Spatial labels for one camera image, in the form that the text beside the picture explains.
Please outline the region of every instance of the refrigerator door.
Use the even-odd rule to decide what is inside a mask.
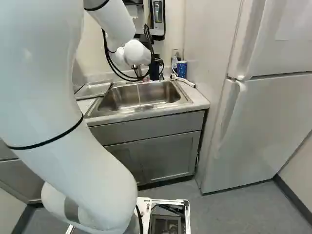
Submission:
[[[271,179],[312,129],[312,74],[251,79],[245,85],[244,98],[233,95],[221,103],[220,110],[222,105],[226,110],[217,119],[222,129],[218,134],[216,125],[200,181],[203,193]]]
[[[312,71],[312,0],[245,0],[228,74],[239,80]]]

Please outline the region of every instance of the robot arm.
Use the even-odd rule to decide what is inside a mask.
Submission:
[[[109,35],[110,50],[121,51],[116,61],[148,63],[148,53],[132,57],[140,45],[131,40],[135,28],[122,0],[103,1],[1,6],[0,134],[47,182],[41,193],[47,210],[89,233],[120,234],[136,222],[137,184],[93,137],[74,99],[72,67],[83,6]]]
[[[105,30],[110,57],[115,63],[130,67],[151,63],[151,52],[133,39],[136,28],[122,1],[84,0],[83,4],[84,9]]]

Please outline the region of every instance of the sink basin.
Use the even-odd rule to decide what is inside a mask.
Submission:
[[[168,81],[134,84],[112,88],[98,106],[99,111],[148,107],[173,103],[181,99],[174,85]]]
[[[168,108],[189,102],[178,84],[172,81],[123,83],[113,85],[104,97],[94,103],[86,117]]]
[[[107,80],[86,83],[80,90],[78,90],[78,92],[75,93],[75,98],[76,100],[84,100],[104,96],[111,85],[111,81]]]

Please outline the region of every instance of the white refrigerator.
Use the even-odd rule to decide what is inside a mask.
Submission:
[[[312,0],[186,1],[188,79],[211,102],[202,193],[271,179],[312,130]]]

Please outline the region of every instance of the sink countertop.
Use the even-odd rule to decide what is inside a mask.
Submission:
[[[209,101],[195,88],[185,84],[184,82],[178,81],[178,84],[183,89],[183,91],[187,94],[187,96],[192,100],[192,103],[181,104],[178,106],[173,106],[164,109],[152,109],[145,110],[135,113],[129,114],[115,114],[109,116],[101,116],[101,117],[93,117],[93,118],[85,118],[86,123],[89,127],[97,126],[102,124],[109,123],[117,123],[124,122],[142,118],[150,118],[150,117],[158,117],[163,115],[172,115],[178,113],[184,113],[189,111],[197,111],[203,109],[209,109],[210,103]],[[79,108],[81,109],[83,114],[86,114],[91,105],[96,101],[94,99],[77,101]]]

